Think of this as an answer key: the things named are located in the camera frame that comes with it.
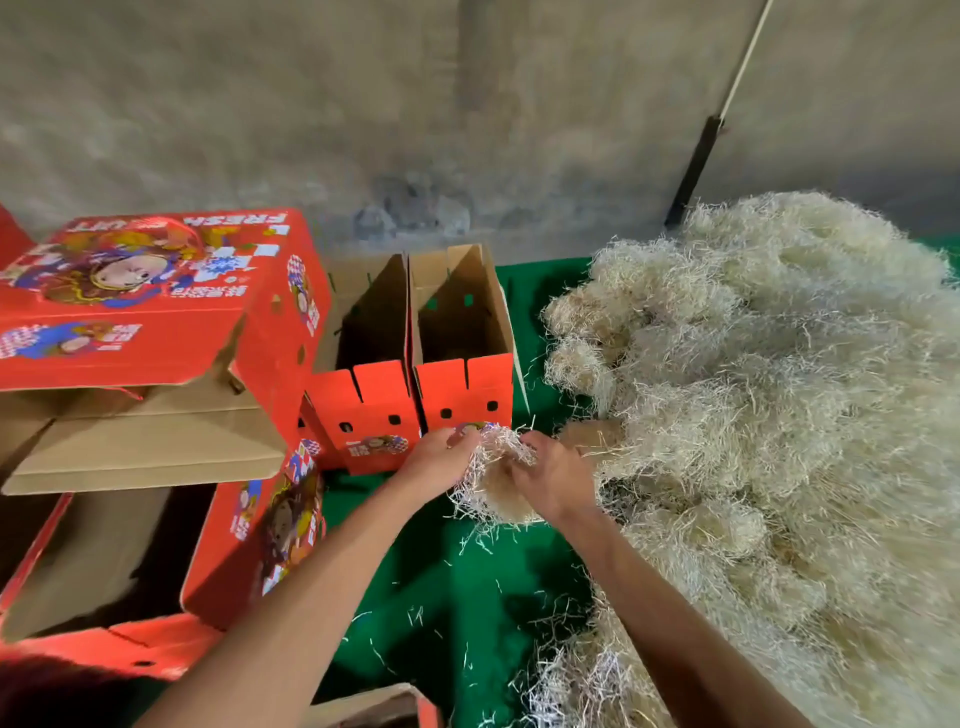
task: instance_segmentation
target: pile of shredded paper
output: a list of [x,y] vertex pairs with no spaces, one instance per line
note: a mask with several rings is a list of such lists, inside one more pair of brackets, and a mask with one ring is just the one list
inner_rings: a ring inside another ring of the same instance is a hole
[[[611,243],[543,315],[547,380],[594,407],[562,437],[664,577],[816,725],[954,724],[960,292],[943,255],[850,203],[763,195]],[[491,463],[531,457],[489,437]],[[502,469],[454,497],[487,523],[535,518]],[[542,652],[529,717],[672,726],[594,602],[587,632]]]

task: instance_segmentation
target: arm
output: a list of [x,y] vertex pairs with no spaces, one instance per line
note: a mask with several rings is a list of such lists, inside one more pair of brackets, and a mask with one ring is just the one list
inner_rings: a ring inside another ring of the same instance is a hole
[[427,434],[403,467],[267,594],[136,728],[294,728],[403,525],[459,478],[479,440]]
[[811,728],[786,698],[630,546],[596,505],[576,450],[539,432],[534,468],[514,464],[530,504],[580,554],[606,593],[680,728]]

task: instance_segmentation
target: checkered pattern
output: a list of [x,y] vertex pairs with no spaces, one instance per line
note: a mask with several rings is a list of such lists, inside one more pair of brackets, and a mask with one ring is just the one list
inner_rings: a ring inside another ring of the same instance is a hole
[[399,455],[402,452],[406,452],[407,445],[408,443],[405,438],[395,435],[394,437],[390,438],[390,442],[387,443],[387,451],[394,455]]
[[306,266],[299,255],[291,255],[287,260],[287,279],[298,288],[303,287],[303,276],[306,275]]
[[0,334],[0,359],[9,359],[17,352],[36,343],[37,333],[43,329],[39,324],[12,328]]

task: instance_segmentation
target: box flap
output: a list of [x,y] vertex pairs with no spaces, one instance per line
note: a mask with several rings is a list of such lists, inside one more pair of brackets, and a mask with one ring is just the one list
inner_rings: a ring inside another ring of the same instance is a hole
[[122,597],[169,496],[169,489],[153,489],[75,497],[4,617],[4,641],[35,636]]
[[415,716],[418,699],[425,698],[409,683],[397,683],[387,688],[360,692],[320,705],[311,705],[300,721],[300,728],[329,728],[347,722],[351,726],[375,726],[392,718]]
[[214,373],[181,387],[81,390],[61,405],[3,488],[7,495],[270,477],[286,443],[247,391]]
[[333,301],[313,376],[338,406],[409,397],[403,255],[325,261]]

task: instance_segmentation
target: cardboard box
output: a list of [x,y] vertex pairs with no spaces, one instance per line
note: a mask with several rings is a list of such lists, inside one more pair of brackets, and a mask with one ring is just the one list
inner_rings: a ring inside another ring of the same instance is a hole
[[351,474],[394,471],[420,438],[402,254],[326,261],[332,303],[307,394]]
[[303,439],[267,481],[67,494],[52,507],[0,496],[0,519],[49,509],[0,596],[3,642],[179,677],[322,538],[311,449]]
[[84,218],[0,274],[4,493],[270,477],[329,303],[293,209]]
[[413,367],[427,429],[510,426],[514,337],[490,249],[410,255]]
[[442,728],[444,721],[437,706],[409,683],[311,705],[300,721],[300,728],[394,728],[399,725]]

